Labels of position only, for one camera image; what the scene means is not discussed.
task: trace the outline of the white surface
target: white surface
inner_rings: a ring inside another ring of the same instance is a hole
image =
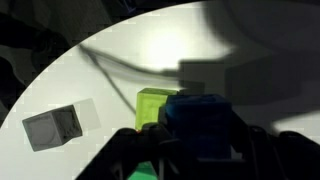
[[[207,27],[208,17],[204,12],[208,7],[216,11],[217,16],[224,17],[229,30],[237,35],[236,41],[245,46],[223,41],[214,33],[214,29]],[[234,52],[240,52],[239,62],[236,59],[237,62],[209,66],[212,68],[205,65],[202,74],[197,73],[196,76],[192,72],[189,75],[181,72],[180,78],[204,82],[206,93],[222,95],[224,68],[271,54],[271,51],[242,36],[217,1],[185,4],[147,13],[107,28],[81,44],[135,66],[156,71],[177,70],[181,60],[218,62]],[[102,57],[98,57],[98,60],[105,61]],[[122,73],[110,73],[110,76],[133,107],[136,93],[145,87],[180,88],[178,82],[174,81],[166,83],[131,74],[124,78],[119,74]],[[84,135],[58,148],[33,152],[21,121],[78,101],[82,101],[82,105],[78,103],[76,109],[77,114],[81,114],[79,121]],[[269,106],[234,108],[245,120],[253,122],[266,112],[272,114],[280,111]],[[56,60],[28,87],[5,120],[0,131],[1,179],[74,179],[117,129],[134,127],[134,120],[134,114],[121,101],[105,76],[76,46]],[[310,135],[306,129],[303,133]]]

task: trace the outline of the gray block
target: gray block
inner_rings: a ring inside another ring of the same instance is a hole
[[[33,151],[61,146],[82,136],[73,105],[39,114],[22,121]]]

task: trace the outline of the blue object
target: blue object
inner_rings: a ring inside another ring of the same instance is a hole
[[[219,95],[170,95],[167,127],[198,158],[230,159],[231,104]]]

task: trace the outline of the green object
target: green object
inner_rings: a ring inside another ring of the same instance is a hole
[[[129,180],[157,180],[157,174],[154,172],[150,162],[140,163]]]
[[[155,88],[145,88],[138,92],[136,129],[141,130],[145,123],[158,122],[159,108],[166,104],[168,95],[175,94],[175,90]]]

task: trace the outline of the green cube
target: green cube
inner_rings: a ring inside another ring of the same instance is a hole
[[[136,107],[136,129],[141,130],[145,123],[158,122],[159,108],[164,106],[169,95],[177,91],[145,88],[138,92]]]

